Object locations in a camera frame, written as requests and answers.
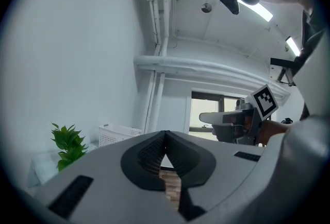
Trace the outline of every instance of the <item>potted plant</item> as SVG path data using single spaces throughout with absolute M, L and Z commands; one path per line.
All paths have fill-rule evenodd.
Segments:
M 52 124 L 55 126 L 55 129 L 52 130 L 55 139 L 52 140 L 58 148 L 64 150 L 58 153 L 61 160 L 58 161 L 57 167 L 58 171 L 61 171 L 86 153 L 84 151 L 87 149 L 85 148 L 85 144 L 81 145 L 85 137 L 79 137 L 81 131 L 75 131 L 74 125 L 69 129 L 65 125 L 59 129 L 57 124 Z

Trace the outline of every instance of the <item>ceiling light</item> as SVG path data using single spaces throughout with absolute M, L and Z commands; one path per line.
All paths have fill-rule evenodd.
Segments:
M 267 10 L 264 6 L 262 6 L 261 4 L 256 4 L 256 5 L 248 5 L 244 2 L 242 2 L 241 0 L 237 0 L 239 3 L 241 3 L 242 5 L 247 6 L 248 8 L 250 8 L 252 11 L 256 12 L 257 14 L 259 14 L 262 18 L 264 18 L 267 22 L 270 21 L 270 19 L 273 18 L 273 15 L 269 12 L 269 10 Z
M 297 45 L 294 43 L 294 40 L 292 39 L 292 37 L 288 37 L 287 40 L 285 40 L 285 41 L 287 42 L 287 44 L 292 49 L 292 51 L 294 52 L 295 56 L 296 57 L 300 56 L 300 50 L 297 47 Z

